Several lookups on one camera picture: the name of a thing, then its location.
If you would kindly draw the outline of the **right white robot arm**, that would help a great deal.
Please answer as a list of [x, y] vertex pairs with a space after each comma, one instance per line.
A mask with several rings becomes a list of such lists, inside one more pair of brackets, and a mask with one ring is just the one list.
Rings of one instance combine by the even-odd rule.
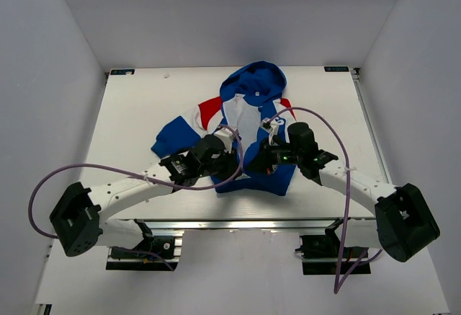
[[374, 216], [340, 218], [328, 226], [325, 246], [333, 256], [363, 247], [382, 249], [393, 259], [406, 262], [439, 238], [437, 222], [415, 185], [398, 187], [379, 182], [347, 167], [337, 156], [318, 147], [307, 123], [290, 125], [287, 142], [277, 137], [276, 123], [264, 120], [261, 126], [269, 135], [249, 164], [251, 171], [270, 175], [283, 165], [295, 165], [304, 178], [349, 195]]

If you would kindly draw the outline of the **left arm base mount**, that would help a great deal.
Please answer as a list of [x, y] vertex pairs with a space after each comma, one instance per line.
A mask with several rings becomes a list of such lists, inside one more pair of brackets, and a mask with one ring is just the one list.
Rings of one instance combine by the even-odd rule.
[[176, 251], [178, 237], [155, 235], [146, 223], [135, 220], [143, 239], [133, 248], [111, 247], [106, 270], [119, 271], [175, 271], [179, 255]]

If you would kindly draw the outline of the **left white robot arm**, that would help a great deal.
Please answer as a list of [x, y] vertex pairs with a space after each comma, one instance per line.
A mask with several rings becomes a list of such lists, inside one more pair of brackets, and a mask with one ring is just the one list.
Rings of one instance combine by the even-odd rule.
[[116, 219], [115, 214], [178, 190], [196, 190], [202, 177], [233, 179], [240, 150], [237, 137], [220, 129], [186, 153], [172, 154], [140, 174], [94, 187], [80, 182], [69, 185], [50, 214], [66, 256], [79, 256], [94, 246], [120, 247], [146, 256], [153, 240], [147, 225], [138, 219]]

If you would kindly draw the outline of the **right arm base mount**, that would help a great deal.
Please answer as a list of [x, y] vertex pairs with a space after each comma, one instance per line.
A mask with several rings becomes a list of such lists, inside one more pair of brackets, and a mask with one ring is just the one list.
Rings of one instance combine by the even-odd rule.
[[[339, 255], [339, 238], [332, 227], [320, 230], [319, 234], [308, 233], [300, 236], [300, 246], [295, 254], [302, 260], [303, 275], [335, 275]], [[340, 275], [345, 273], [358, 260], [364, 248], [344, 247]], [[352, 275], [371, 274], [370, 264], [365, 264], [368, 253], [352, 270]]]

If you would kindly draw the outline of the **blue white red jacket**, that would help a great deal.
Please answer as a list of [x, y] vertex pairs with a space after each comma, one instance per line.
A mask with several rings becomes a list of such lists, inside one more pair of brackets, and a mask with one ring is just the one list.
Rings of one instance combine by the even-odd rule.
[[295, 123], [288, 109], [290, 101], [282, 96], [287, 80], [282, 70], [266, 61], [250, 63], [231, 74], [220, 86], [219, 95], [195, 105], [165, 124], [156, 136], [151, 150], [164, 158], [181, 149], [193, 147], [199, 139], [214, 133], [220, 124], [235, 128], [244, 152], [243, 174], [218, 193], [237, 190], [259, 190], [284, 196], [295, 172], [293, 165], [278, 166], [273, 171], [256, 173], [248, 167], [256, 156], [260, 143], [268, 137], [261, 128], [267, 118], [278, 124], [277, 135], [289, 140], [287, 129]]

